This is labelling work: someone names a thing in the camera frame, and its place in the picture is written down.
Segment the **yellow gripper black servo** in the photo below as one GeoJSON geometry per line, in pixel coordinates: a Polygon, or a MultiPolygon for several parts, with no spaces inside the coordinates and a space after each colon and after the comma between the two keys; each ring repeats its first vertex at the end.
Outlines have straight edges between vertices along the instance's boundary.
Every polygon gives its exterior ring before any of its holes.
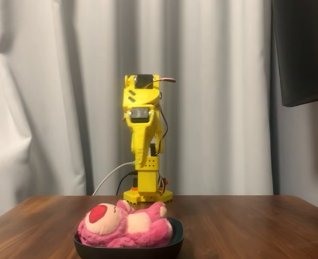
{"type": "Polygon", "coordinates": [[[163,127],[160,111],[154,105],[129,106],[124,110],[124,119],[132,130],[132,152],[135,155],[135,166],[140,169],[147,159],[150,143],[154,138],[155,155],[161,153],[163,127]]]}

